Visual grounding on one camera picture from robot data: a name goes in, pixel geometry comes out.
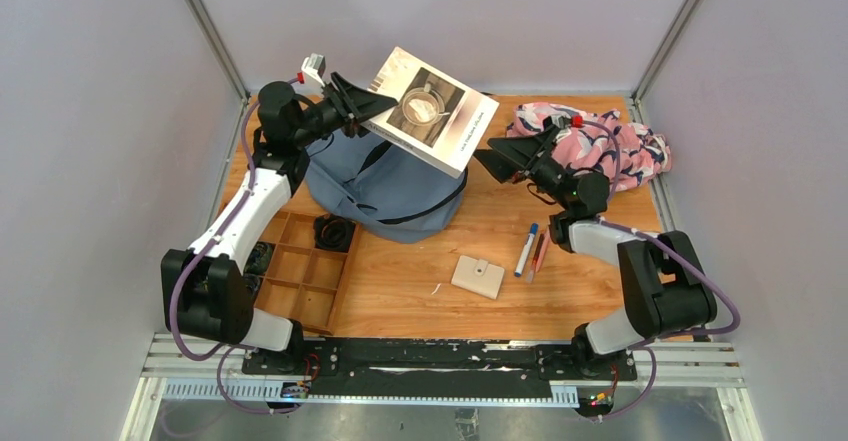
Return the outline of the blue student backpack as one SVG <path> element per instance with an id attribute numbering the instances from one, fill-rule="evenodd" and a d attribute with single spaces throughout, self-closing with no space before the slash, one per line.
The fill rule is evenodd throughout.
<path id="1" fill-rule="evenodd" d="M 305 183 L 325 211 L 390 241 L 442 232 L 463 200 L 468 174 L 453 178 L 378 135 L 334 135 L 307 148 Z"/>

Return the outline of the white coffee cover book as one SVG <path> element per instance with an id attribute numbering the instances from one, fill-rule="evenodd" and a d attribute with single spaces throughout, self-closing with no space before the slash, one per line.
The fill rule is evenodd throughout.
<path id="1" fill-rule="evenodd" d="M 368 91 L 397 105 L 365 126 L 453 178 L 467 168 L 499 108 L 495 99 L 401 47 L 393 49 Z"/>

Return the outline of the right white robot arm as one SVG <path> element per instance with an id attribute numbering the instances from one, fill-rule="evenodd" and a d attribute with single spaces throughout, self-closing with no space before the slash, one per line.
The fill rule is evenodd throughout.
<path id="1" fill-rule="evenodd" d="M 610 178 L 597 170 L 567 170 L 553 157 L 555 139 L 553 129 L 492 138 L 474 157 L 498 182 L 527 181 L 548 203 L 561 206 L 549 219 L 553 244 L 618 267 L 622 307 L 578 327 L 571 341 L 573 369 L 592 379 L 609 368 L 612 356 L 639 343 L 713 321 L 718 306 L 689 237 L 681 231 L 648 234 L 602 220 Z"/>

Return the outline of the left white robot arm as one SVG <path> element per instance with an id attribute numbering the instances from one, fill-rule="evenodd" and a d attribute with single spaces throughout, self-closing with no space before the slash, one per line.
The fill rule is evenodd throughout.
<path id="1" fill-rule="evenodd" d="M 241 136 L 248 165 L 237 193 L 188 248 L 164 255 L 164 317 L 184 357 L 203 361 L 230 346 L 268 350 L 268 361 L 283 374 L 304 366 L 301 324 L 256 307 L 244 279 L 246 263 L 269 222 L 304 180 L 308 146 L 331 139 L 336 131 L 356 136 L 365 122 L 398 104 L 338 73 L 331 74 L 321 93 L 313 101 L 289 81 L 260 89 L 247 111 L 260 126 L 252 136 Z"/>

